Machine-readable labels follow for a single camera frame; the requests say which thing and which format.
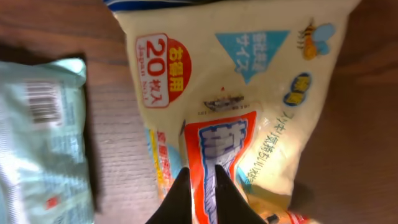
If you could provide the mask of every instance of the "beige plastic package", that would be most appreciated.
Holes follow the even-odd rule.
[[[215,164],[261,217],[287,212],[359,0],[221,1],[118,11],[163,197],[189,166],[194,223],[216,223]]]

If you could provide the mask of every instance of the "red spot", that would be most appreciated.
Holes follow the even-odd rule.
[[[49,210],[57,205],[58,205],[58,198],[52,197],[52,198],[48,199],[46,202],[46,210]]]

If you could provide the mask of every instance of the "light blue plastic package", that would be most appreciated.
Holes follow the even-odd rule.
[[[0,223],[89,224],[94,210],[78,58],[0,62]]]

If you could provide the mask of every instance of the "sealed package edge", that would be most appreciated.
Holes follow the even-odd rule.
[[[0,62],[0,223],[91,224],[78,58]]]
[[[220,164],[263,219],[311,222],[285,211],[359,0],[106,2],[126,33],[160,197],[187,166],[194,223],[217,223]]]

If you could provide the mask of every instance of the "cartoon bee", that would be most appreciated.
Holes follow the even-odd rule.
[[[326,55],[330,52],[327,40],[335,34],[336,30],[333,24],[322,24],[318,27],[313,25],[313,19],[310,25],[304,31],[299,32],[298,48],[303,51],[305,60],[312,60],[317,55]]]

